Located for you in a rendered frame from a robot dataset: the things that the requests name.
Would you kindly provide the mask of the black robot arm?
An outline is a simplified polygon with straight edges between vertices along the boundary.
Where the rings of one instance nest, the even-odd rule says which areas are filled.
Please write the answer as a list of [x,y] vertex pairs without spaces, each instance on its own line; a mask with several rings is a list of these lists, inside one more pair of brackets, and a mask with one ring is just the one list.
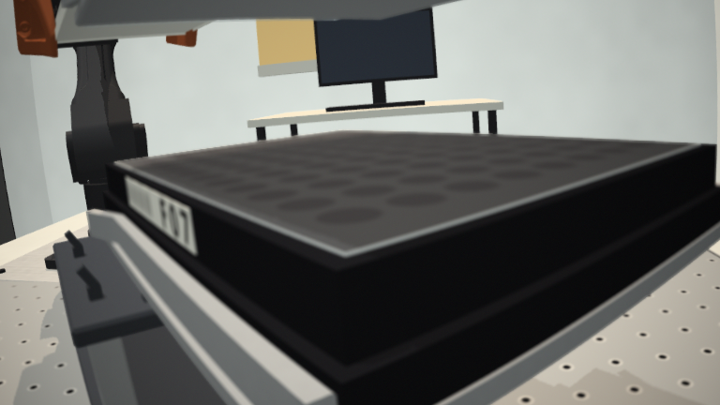
[[66,131],[67,155],[73,183],[83,185],[87,211],[106,211],[105,163],[148,157],[145,125],[132,123],[129,99],[116,80],[116,42],[73,48],[77,87],[70,105],[71,131]]

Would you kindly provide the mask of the grey shelf rack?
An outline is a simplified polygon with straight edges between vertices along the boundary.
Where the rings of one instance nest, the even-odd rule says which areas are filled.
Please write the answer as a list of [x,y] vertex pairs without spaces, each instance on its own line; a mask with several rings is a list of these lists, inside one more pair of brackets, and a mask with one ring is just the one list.
[[[77,26],[252,19],[382,20],[460,0],[61,0]],[[338,405],[124,215],[86,211],[144,298],[227,405]],[[437,405],[491,405],[594,337],[720,240],[720,223],[605,304]]]

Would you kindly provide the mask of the white microplate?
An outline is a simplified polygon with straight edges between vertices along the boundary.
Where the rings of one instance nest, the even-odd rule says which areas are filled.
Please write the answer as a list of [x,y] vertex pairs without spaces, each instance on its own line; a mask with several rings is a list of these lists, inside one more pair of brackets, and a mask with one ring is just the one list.
[[[59,43],[83,42],[94,40],[120,39],[120,38],[147,38],[162,36],[185,35],[206,26],[210,22],[191,22],[175,24],[147,24],[134,26],[111,26],[99,28],[83,28],[75,24],[75,12],[78,5],[67,8],[60,2],[55,19],[55,40]],[[60,13],[60,14],[59,14]],[[59,17],[58,17],[59,16]],[[58,20],[57,20],[58,19]]]

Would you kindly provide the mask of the black microplate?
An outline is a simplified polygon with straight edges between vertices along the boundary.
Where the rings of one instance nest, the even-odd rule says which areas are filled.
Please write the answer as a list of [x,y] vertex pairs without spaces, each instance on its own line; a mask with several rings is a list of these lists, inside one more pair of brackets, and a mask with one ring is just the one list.
[[106,163],[103,197],[337,405],[437,405],[720,223],[716,155],[335,130]]

